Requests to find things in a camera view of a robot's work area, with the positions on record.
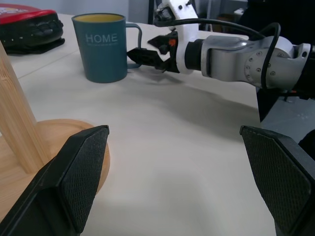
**teal mug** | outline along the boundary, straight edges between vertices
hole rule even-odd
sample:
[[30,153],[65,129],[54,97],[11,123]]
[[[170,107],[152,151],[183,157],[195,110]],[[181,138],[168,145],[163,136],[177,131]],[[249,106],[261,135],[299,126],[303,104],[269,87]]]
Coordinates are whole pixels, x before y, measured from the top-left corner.
[[127,64],[126,28],[137,28],[138,47],[141,48],[142,30],[137,24],[126,24],[118,14],[93,13],[72,17],[81,59],[88,80],[111,83],[122,80],[127,69],[138,64]]

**white table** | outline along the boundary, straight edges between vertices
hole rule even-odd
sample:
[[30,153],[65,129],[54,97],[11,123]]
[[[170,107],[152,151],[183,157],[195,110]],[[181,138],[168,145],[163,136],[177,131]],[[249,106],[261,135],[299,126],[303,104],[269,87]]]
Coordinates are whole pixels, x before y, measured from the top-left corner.
[[[65,45],[11,59],[37,120],[110,127],[111,169],[82,235],[274,236],[239,135],[241,125],[260,126],[255,88],[146,66],[116,83],[92,83],[70,16],[61,19]],[[140,26],[144,43],[168,33]],[[137,31],[127,33],[130,50]]]

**orange component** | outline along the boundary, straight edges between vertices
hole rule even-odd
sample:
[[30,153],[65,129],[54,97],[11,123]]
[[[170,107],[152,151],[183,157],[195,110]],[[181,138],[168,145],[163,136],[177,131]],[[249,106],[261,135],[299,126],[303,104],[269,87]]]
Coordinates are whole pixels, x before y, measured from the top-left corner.
[[168,41],[168,44],[171,46],[171,47],[174,47],[176,45],[176,39],[170,39]]

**wooden post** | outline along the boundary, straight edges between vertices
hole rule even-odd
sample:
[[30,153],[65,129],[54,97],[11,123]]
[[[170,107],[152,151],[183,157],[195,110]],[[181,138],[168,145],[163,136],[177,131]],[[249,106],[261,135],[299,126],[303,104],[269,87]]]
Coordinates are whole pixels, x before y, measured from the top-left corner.
[[36,173],[50,160],[36,129],[35,117],[1,43],[0,132],[26,173]]

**floor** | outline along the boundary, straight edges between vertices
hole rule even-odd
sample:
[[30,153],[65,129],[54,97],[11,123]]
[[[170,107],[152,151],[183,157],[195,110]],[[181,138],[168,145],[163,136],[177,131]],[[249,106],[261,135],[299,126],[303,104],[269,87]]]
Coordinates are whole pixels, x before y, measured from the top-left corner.
[[315,100],[280,98],[262,122],[264,129],[269,129],[299,142],[311,130],[315,129]]

